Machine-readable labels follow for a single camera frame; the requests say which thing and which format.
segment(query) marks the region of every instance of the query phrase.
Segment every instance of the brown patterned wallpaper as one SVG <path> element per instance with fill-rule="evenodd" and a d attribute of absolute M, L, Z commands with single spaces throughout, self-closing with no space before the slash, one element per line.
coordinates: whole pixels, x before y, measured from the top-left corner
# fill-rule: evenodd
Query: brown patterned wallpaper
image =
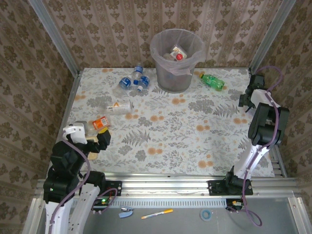
<path fill-rule="evenodd" d="M 275 65 L 285 74 L 273 92 L 290 110 L 280 151 L 289 176 L 297 177 L 310 220 L 312 217 L 312 1 L 297 1 L 261 66 Z M 270 86 L 274 71 L 266 71 Z"/>
<path fill-rule="evenodd" d="M 20 233 L 73 77 L 27 1 L 0 1 L 0 233 Z"/>
<path fill-rule="evenodd" d="M 203 67 L 248 67 L 281 0 L 43 0 L 84 67 L 153 66 L 150 41 L 168 28 L 198 34 Z"/>

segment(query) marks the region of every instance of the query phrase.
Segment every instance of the trash can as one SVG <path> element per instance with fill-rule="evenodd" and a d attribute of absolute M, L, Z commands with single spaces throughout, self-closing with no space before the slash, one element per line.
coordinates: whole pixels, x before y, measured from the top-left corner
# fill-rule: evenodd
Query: trash can
<path fill-rule="evenodd" d="M 163 57 L 178 44 L 187 54 L 181 61 Z M 194 68 L 204 62 L 206 46 L 196 34 L 184 29 L 167 29 L 154 35 L 150 44 L 151 56 L 155 60 L 158 85 L 169 93 L 181 93 L 190 86 Z"/>

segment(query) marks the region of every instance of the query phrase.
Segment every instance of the aluminum frame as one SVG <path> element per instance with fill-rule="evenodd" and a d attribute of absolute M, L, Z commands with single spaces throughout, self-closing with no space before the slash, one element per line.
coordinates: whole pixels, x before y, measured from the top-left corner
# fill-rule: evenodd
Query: aluminum frame
<path fill-rule="evenodd" d="M 220 180 L 222 176 L 204 175 L 147 175 L 128 173 L 105 173 L 107 180 L 121 180 L 121 198 L 140 199 L 185 199 L 185 198 L 239 198 L 240 196 L 209 196 L 208 180 Z M 295 178 L 252 178 L 253 195 L 247 199 L 257 198 L 288 198 L 290 206 L 293 207 L 294 216 L 299 233 L 311 233 L 312 230 L 306 209 L 300 198 L 300 191 L 296 185 Z M 43 183 L 39 180 L 35 195 L 28 213 L 23 234 L 36 233 L 42 215 Z"/>
<path fill-rule="evenodd" d="M 264 59 L 266 53 L 268 52 L 270 46 L 272 45 L 274 39 L 276 38 L 279 30 L 283 26 L 288 14 L 293 8 L 296 0 L 283 0 L 278 8 L 274 19 L 272 20 L 267 33 L 265 34 L 260 46 L 258 47 L 249 68 L 254 73 L 259 68 L 262 60 Z"/>
<path fill-rule="evenodd" d="M 279 151 L 279 147 L 277 145 L 275 145 L 271 150 L 270 150 L 270 154 L 277 160 L 278 164 L 279 164 L 279 169 L 281 170 L 282 176 L 283 177 L 288 177 L 287 176 L 287 172 L 286 172 L 286 168 L 281 156 L 281 153 Z"/>
<path fill-rule="evenodd" d="M 53 44 L 56 46 L 58 52 L 62 56 L 64 62 L 66 63 L 68 69 L 75 77 L 78 74 L 79 67 L 75 62 L 69 48 L 65 44 L 61 34 L 56 28 L 49 12 L 43 4 L 42 0 L 29 0 L 29 3 L 33 7 L 35 13 L 37 14 L 39 20 L 42 22 L 45 30 L 49 34 Z"/>
<path fill-rule="evenodd" d="M 69 95 L 68 100 L 67 100 L 67 104 L 66 104 L 66 108 L 65 108 L 65 111 L 64 111 L 62 123 L 60 124 L 60 127 L 59 127 L 58 137 L 57 137 L 56 142 L 62 140 L 63 128 L 66 126 L 69 114 L 70 114 L 70 112 L 72 110 L 72 106 L 73 106 L 73 103 L 74 103 L 74 100 L 75 100 L 77 89 L 79 87 L 79 84 L 80 84 L 80 81 L 81 81 L 81 78 L 82 78 L 82 74 L 83 74 L 83 71 L 79 71 L 78 74 L 75 76 L 75 79 L 74 79 L 74 82 L 73 82 L 73 85 L 72 85 L 72 89 L 70 91 L 70 95 Z"/>

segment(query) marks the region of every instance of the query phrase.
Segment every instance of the tape roll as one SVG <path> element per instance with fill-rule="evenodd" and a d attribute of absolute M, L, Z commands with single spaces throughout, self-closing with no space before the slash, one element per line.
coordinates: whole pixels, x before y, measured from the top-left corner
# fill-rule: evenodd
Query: tape roll
<path fill-rule="evenodd" d="M 211 216 L 212 216 L 211 212 L 209 210 L 206 210 L 206 209 L 201 210 L 199 215 L 200 215 L 200 218 L 205 222 L 210 221 Z"/>

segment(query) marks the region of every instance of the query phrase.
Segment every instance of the plastic bottle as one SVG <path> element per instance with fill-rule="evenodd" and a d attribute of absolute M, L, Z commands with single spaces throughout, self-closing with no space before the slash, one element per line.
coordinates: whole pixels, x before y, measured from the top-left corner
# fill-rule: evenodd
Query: plastic bottle
<path fill-rule="evenodd" d="M 186 52 L 178 44 L 175 44 L 173 48 L 171 49 L 171 51 L 175 51 L 175 52 L 178 52 L 179 54 L 182 54 L 183 59 L 187 58 Z"/>
<path fill-rule="evenodd" d="M 147 76 L 141 76 L 139 80 L 134 80 L 133 83 L 137 85 L 137 90 L 141 92 L 143 89 L 147 89 L 150 79 Z"/>
<path fill-rule="evenodd" d="M 167 60 L 170 60 L 170 61 L 180 61 L 180 60 L 183 60 L 183 55 L 176 52 L 176 51 L 173 51 L 171 52 L 170 54 L 169 53 L 166 53 L 163 55 L 163 57 Z"/>
<path fill-rule="evenodd" d="M 122 89 L 130 89 L 130 86 L 131 86 L 131 81 L 132 78 L 131 76 L 126 76 L 124 78 L 121 79 L 121 81 L 119 81 L 119 86 L 122 88 Z"/>
<path fill-rule="evenodd" d="M 131 113 L 133 104 L 130 101 L 116 101 L 111 105 L 106 106 L 106 114 L 123 115 Z"/>
<path fill-rule="evenodd" d="M 85 130 L 87 135 L 96 134 L 96 132 L 98 132 L 101 129 L 109 126 L 109 123 L 108 123 L 107 118 L 105 116 L 98 118 L 97 120 L 94 120 L 92 122 L 76 121 L 75 123 L 83 123 L 84 130 Z"/>
<path fill-rule="evenodd" d="M 130 75 L 121 79 L 121 81 L 119 82 L 119 86 L 125 90 L 130 89 L 132 80 L 138 79 L 139 77 L 141 77 L 142 73 L 143 73 L 143 67 L 141 66 L 141 63 L 138 63 L 134 67 L 134 70 Z"/>
<path fill-rule="evenodd" d="M 132 79 L 138 79 L 142 76 L 143 73 L 143 67 L 141 65 L 141 63 L 137 63 L 133 72 L 131 73 L 131 77 Z"/>
<path fill-rule="evenodd" d="M 212 75 L 204 75 L 203 73 L 199 74 L 199 77 L 210 87 L 214 88 L 217 91 L 221 91 L 225 82 L 214 77 Z"/>

